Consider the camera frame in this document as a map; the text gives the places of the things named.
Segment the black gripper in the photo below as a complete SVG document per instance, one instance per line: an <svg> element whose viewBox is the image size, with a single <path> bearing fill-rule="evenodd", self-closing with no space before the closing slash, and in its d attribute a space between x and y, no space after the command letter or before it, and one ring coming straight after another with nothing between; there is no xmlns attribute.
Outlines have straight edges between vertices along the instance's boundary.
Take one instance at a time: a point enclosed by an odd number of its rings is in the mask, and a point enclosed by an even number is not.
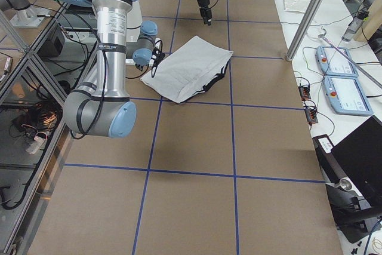
<svg viewBox="0 0 382 255"><path fill-rule="evenodd" d="M212 21L212 11L210 8L210 0L197 0L201 17L204 24L210 26Z"/></svg>

